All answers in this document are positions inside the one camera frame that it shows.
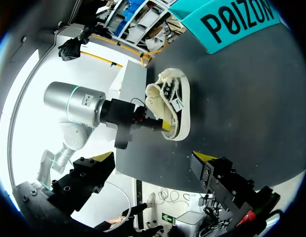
white sneaker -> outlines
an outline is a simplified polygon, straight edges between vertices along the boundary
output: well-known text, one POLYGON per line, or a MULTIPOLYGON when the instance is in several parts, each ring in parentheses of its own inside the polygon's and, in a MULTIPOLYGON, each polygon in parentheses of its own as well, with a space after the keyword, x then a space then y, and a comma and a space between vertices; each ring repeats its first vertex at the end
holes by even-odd
POLYGON ((151 208, 155 206, 155 194, 152 193, 149 197, 148 200, 146 201, 147 208, 151 208))
POLYGON ((168 140, 184 140, 190 132, 190 86, 185 74, 168 68, 158 75, 158 81, 146 87, 146 106, 157 119, 171 125, 162 132, 168 140))

yellow clamp pad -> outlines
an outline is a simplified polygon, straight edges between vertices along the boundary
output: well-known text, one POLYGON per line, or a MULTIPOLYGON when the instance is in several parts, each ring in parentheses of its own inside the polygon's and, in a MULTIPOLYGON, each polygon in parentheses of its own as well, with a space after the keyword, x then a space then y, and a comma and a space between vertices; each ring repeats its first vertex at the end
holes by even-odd
POLYGON ((104 161, 106 158, 108 158, 110 155, 111 155, 112 152, 107 152, 105 154, 102 154, 102 155, 98 155, 96 157, 91 157, 90 159, 94 159, 98 162, 102 162, 104 161))
POLYGON ((200 152, 196 152, 196 151, 193 151, 193 153, 200 159, 202 160, 203 162, 207 162, 207 161, 210 161, 212 159, 218 159, 216 157, 211 157, 211 156, 208 156, 208 155, 205 155, 205 154, 202 154, 200 152))
POLYGON ((171 130, 171 125, 166 121, 163 121, 163 130, 169 132, 171 130))

black table surface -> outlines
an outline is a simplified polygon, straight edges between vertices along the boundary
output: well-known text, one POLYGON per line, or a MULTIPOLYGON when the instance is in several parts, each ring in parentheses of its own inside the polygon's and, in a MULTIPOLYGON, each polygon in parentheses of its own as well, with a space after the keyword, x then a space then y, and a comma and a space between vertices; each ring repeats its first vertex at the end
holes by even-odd
POLYGON ((202 192, 190 171, 193 150, 227 157, 256 189, 291 179, 306 168, 306 63, 282 24, 209 55, 185 32, 147 66, 147 84, 166 68, 190 83, 191 129, 180 142, 141 128, 117 170, 148 183, 202 192))

green sign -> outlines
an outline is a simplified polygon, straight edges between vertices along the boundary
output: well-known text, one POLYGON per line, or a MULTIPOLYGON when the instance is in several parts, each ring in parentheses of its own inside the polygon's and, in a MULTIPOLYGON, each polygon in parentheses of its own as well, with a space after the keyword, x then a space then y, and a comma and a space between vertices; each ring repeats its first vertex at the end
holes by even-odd
POLYGON ((165 213, 162 213, 162 219, 168 223, 175 224, 176 218, 165 213))

person's hand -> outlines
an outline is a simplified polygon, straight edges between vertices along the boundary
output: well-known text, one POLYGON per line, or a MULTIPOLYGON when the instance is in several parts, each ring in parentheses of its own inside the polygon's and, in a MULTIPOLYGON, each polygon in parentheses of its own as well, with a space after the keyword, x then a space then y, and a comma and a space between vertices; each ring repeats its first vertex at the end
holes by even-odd
POLYGON ((120 216, 117 220, 118 222, 117 223, 121 223, 123 220, 124 220, 125 216, 120 216))
POLYGON ((117 223, 121 223, 124 218, 125 218, 124 216, 120 216, 118 219, 114 219, 114 220, 108 221, 108 223, 110 223, 111 225, 114 225, 114 224, 117 224, 117 223))

